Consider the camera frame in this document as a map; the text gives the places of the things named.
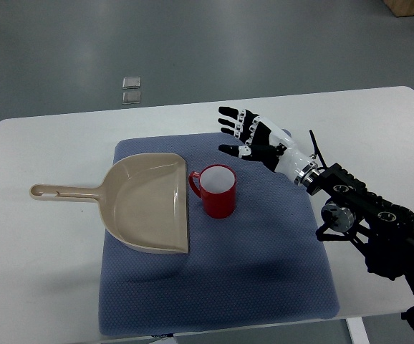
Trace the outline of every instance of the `robot finger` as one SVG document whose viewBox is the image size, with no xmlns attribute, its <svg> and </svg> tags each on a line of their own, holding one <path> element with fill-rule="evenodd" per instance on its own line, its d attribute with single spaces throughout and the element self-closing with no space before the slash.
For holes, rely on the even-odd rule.
<svg viewBox="0 0 414 344">
<path fill-rule="evenodd" d="M 222 115 L 231 117 L 237 120 L 237 115 L 239 114 L 239 110 L 233 109 L 232 107 L 221 106 L 218 108 L 218 112 Z"/>
<path fill-rule="evenodd" d="M 231 129 L 228 129 L 228 128 L 222 128 L 221 132 L 234 136 L 234 130 L 231 130 Z"/>
<path fill-rule="evenodd" d="M 219 118 L 218 119 L 218 122 L 220 124 L 222 124 L 222 125 L 227 125 L 228 127 L 231 127 L 231 128 L 235 128 L 236 127 L 236 124 L 235 123 L 232 123 L 231 121 L 225 120 L 223 118 Z"/>
</svg>

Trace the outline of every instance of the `white robotic hand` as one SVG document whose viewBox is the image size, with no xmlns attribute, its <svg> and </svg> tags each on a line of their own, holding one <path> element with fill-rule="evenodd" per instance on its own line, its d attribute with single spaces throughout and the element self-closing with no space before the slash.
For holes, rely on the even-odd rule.
<svg viewBox="0 0 414 344">
<path fill-rule="evenodd" d="M 317 164 L 301 153 L 293 139 L 269 119 L 231 107 L 220 107 L 218 111 L 229 117 L 218 119 L 226 126 L 221 131 L 245 143 L 220 145 L 220 151 L 248 161 L 262 161 L 269 170 L 283 173 L 296 185 L 310 183 L 318 175 Z"/>
</svg>

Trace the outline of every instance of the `dustpan handle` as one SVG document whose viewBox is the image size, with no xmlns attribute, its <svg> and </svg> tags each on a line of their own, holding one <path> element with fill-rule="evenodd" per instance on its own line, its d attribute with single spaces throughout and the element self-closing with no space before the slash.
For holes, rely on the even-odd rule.
<svg viewBox="0 0 414 344">
<path fill-rule="evenodd" d="M 30 196 L 40 201 L 99 201 L 102 197 L 99 188 L 77 188 L 37 184 L 30 188 Z"/>
</svg>

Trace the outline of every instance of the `beige dustpan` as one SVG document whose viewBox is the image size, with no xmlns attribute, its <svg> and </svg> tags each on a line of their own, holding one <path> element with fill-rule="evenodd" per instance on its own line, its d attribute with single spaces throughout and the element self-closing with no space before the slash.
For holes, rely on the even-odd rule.
<svg viewBox="0 0 414 344">
<path fill-rule="evenodd" d="M 96 201 L 107 230 L 148 253 L 188 253 L 186 162 L 173 153 L 136 154 L 118 161 L 97 188 L 38 184 L 30 196 Z"/>
</svg>

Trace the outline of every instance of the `mug handle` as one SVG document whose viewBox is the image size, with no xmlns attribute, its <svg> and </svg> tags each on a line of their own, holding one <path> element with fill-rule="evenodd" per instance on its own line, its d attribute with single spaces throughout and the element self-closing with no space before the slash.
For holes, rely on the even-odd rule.
<svg viewBox="0 0 414 344">
<path fill-rule="evenodd" d="M 188 177 L 188 181 L 190 183 L 190 187 L 193 189 L 194 193 L 197 195 L 197 197 L 201 197 L 201 190 L 199 190 L 199 188 L 197 187 L 196 183 L 194 183 L 194 178 L 197 178 L 199 181 L 199 173 L 197 172 L 191 172 L 189 177 Z"/>
</svg>

